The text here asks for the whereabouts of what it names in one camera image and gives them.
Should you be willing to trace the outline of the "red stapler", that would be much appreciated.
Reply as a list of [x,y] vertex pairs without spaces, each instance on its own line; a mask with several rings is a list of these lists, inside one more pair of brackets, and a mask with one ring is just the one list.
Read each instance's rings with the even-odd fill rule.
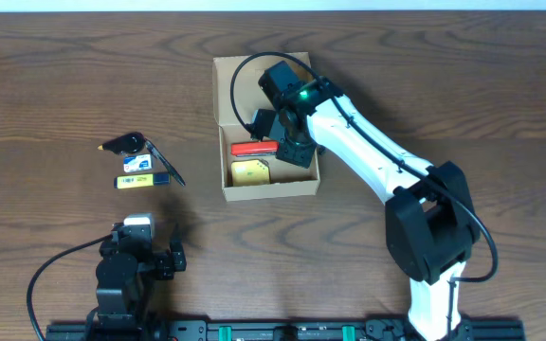
[[233,156],[270,155],[275,154],[279,143],[274,140],[235,143],[231,145],[230,154]]

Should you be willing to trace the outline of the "yellow highlighter dark cap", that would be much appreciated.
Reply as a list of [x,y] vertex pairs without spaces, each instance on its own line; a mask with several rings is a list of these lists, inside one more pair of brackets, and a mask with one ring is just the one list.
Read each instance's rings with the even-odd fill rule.
[[170,175],[166,172],[144,173],[137,175],[119,176],[114,179],[114,188],[146,188],[154,186],[169,185]]

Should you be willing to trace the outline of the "cardboard box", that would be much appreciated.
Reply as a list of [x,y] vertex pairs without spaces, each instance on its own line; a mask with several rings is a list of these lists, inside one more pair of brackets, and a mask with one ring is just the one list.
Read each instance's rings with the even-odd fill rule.
[[250,140],[250,134],[237,118],[249,123],[258,109],[272,107],[260,89],[258,79],[283,58],[262,56],[240,66],[245,60],[245,56],[215,57],[212,65],[213,115],[218,125],[221,188],[225,199],[232,202],[316,194],[320,183],[316,155],[308,169],[283,162],[273,155],[257,155],[255,159],[268,164],[270,183],[245,187],[232,185],[231,164],[245,159],[231,155],[231,145]]

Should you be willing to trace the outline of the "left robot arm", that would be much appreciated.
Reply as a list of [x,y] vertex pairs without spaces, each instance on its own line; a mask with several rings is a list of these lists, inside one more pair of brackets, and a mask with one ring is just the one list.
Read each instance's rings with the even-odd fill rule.
[[148,305],[157,281],[172,280],[187,268],[182,242],[153,250],[154,232],[148,224],[115,223],[111,239],[100,245],[96,269],[98,317],[106,330],[143,332],[154,324]]

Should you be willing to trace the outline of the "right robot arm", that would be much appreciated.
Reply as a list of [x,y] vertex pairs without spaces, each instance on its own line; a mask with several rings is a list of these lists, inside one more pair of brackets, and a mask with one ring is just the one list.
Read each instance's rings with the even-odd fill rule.
[[409,323],[424,340],[456,337],[457,279],[480,238],[464,173],[400,147],[327,79],[303,81],[278,62],[258,84],[273,108],[254,115],[255,135],[279,140],[283,159],[292,163],[323,146],[374,191],[385,206],[388,250],[410,280]]

